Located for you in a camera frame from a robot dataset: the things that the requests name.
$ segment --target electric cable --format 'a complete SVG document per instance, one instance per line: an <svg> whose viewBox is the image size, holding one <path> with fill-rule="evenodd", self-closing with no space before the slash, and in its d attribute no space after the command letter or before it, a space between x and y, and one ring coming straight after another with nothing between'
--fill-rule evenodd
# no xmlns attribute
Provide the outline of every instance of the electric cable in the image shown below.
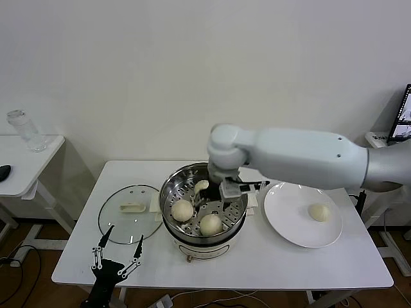
<svg viewBox="0 0 411 308"><path fill-rule="evenodd" d="M245 293L241 293L241 292L236 291L236 290L231 290L231 291L233 291L233 292L235 292L235 293L238 293L238 294L241 294L241 295L245 295L246 297L253 298L253 299L259 301L260 303L262 303L265 307L271 308L266 302L264 302L263 300L259 299L259 298L256 297L256 296L252 296L252 295L248 295L248 294L245 294Z"/></svg>
<svg viewBox="0 0 411 308"><path fill-rule="evenodd" d="M7 258L7 257L2 258L2 259L8 259L8 260L10 260L10 261L17 261L17 262L19 263L19 265L20 265L20 281L19 281L19 285L16 287L16 289L14 290L14 292L13 292L9 297L7 297L7 298L5 298L4 300L2 300L2 301L0 302L0 305L3 305L4 303L8 302L9 299L11 299L11 298L20 290L21 284L23 283L23 267L21 266L20 261L19 261L19 260L15 260L15 259L10 259L10 258Z"/></svg>
<svg viewBox="0 0 411 308"><path fill-rule="evenodd" d="M360 303L353 295L351 295L350 297L358 304L358 306L359 306L360 308L363 308L362 305L361 305L361 303Z"/></svg>
<svg viewBox="0 0 411 308"><path fill-rule="evenodd" d="M202 292L202 291L205 291L205 290L196 290L196 291L181 292L181 293L178 293L178 294L174 295L173 297L171 297L171 300L174 300L174 298L179 297L180 295L191 294L191 293Z"/></svg>
<svg viewBox="0 0 411 308"><path fill-rule="evenodd" d="M206 303L206 304L197 305L197 306L195 306L194 308L200 308L200 307L201 307L201 308L204 308L204 307L207 307L208 305L214 304L214 303L216 303L216 302L223 302L223 301L226 301L226 300L236 300L237 298L241 298L241 297L253 295L254 293L257 293L258 291L259 291L259 290L254 291L254 292L251 292L251 293L249 293L249 294L244 294L244 295L236 296L236 297L222 298L222 299L220 299L220 300L213 300L212 302L209 302L209 303Z"/></svg>
<svg viewBox="0 0 411 308"><path fill-rule="evenodd" d="M27 303L27 301L28 301L28 298L29 298L30 295L32 294L35 286L37 285L37 282L39 281L40 273L41 273L41 256L40 256L40 252L37 250L36 247L34 247L34 246L32 246L32 245L22 245L22 242L21 242L19 245L17 245L17 246L13 249L12 252L10 252L10 254L9 254L8 257L7 257L7 259L10 259L10 260L12 259L13 261L17 261L17 262L19 263L20 269L21 269L21 281L20 281L20 283L19 283L19 287L15 290L15 292L13 292L13 294L12 294L9 298L7 298L7 299L5 300L5 302L7 302L9 299L11 299L11 298L18 292L18 290L19 290L20 287L21 287L22 280L23 280L23 276L24 276L24 274L23 274L23 267L22 267L22 264L20 263L20 261L15 260L15 259L13 259L13 258L10 258L10 256L11 256L13 253L15 253L18 249L24 248L24 247L30 247L30 248L33 248L33 249L36 251L37 256L39 257L39 271L38 271L38 273L37 273L36 280L34 281L34 284L32 285L29 293L27 294L26 298L25 298L24 301L23 301L23 304L21 305L21 308L23 308L24 305L26 305L26 303Z"/></svg>

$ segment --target power strip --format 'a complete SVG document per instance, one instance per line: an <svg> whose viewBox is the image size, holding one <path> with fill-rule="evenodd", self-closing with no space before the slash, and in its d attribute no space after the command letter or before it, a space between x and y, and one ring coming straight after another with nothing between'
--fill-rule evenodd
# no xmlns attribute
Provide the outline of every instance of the power strip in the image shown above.
<svg viewBox="0 0 411 308"><path fill-rule="evenodd" d="M168 294L164 295L154 304L148 306L147 308L171 308L173 307L173 301Z"/></svg>

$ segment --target white table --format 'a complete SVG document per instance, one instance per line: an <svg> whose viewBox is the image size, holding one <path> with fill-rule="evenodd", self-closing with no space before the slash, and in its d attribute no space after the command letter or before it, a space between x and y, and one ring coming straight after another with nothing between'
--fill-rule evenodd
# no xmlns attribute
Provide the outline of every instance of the white table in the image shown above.
<svg viewBox="0 0 411 308"><path fill-rule="evenodd" d="M47 148L39 153L31 152L20 136L0 136L0 166L11 165L12 171L8 178L0 182L1 197L21 197L31 200L35 193L45 199L44 208L55 218L69 233L73 231L74 221L69 214L56 202L56 199L38 180L39 175L49 161L64 143L64 137L60 135L45 136ZM5 236L9 228L17 228L18 224L3 209L0 209L0 219L6 222L0 234L0 240ZM22 244L30 244L38 249L63 249L66 241L52 241L35 239L42 225L34 225ZM15 259L23 261L29 248L21 248L15 255Z"/></svg>
<svg viewBox="0 0 411 308"><path fill-rule="evenodd" d="M98 213L114 192L128 185L160 189L174 170L192 162L107 162L53 272L59 284L93 285L91 248L101 233ZM261 175L242 169L243 180ZM238 234L236 246L221 257L187 263L162 226L143 243L142 266L123 287L184 289L343 290L328 293L312 307L328 307L359 289L390 287L393 280L345 190L328 191L339 206L344 229L340 239L319 249L298 247L277 234L260 209ZM128 264L135 245L109 242L105 257Z"/></svg>

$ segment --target stainless steel steamer basket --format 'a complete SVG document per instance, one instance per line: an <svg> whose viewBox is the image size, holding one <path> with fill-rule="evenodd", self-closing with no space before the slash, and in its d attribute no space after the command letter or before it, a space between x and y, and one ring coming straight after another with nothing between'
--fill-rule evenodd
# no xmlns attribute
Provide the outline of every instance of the stainless steel steamer basket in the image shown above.
<svg viewBox="0 0 411 308"><path fill-rule="evenodd" d="M207 163L199 162L184 166L174 172L163 183L159 204L164 224L168 231L183 243L192 246L214 246L232 238L244 224L247 209L247 195L243 195L236 202L232 202L223 211L222 201L212 201L200 208L200 213L184 223L176 221L171 215L171 207L178 200L191 201L194 197L194 186L201 180L208 180ZM223 222L223 231L212 236L202 236L200 220L208 214L216 214Z"/></svg>

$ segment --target glass lid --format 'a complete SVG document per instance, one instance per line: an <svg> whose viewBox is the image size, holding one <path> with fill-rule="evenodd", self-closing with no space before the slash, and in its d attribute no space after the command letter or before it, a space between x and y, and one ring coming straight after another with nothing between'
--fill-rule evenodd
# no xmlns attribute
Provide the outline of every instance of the glass lid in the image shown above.
<svg viewBox="0 0 411 308"><path fill-rule="evenodd" d="M98 215L101 233L105 234L114 225L110 235L110 241L114 243L133 244L142 234L145 239L149 238L162 223L161 214L150 212L152 198L158 202L158 192L148 185L133 185L114 193Z"/></svg>

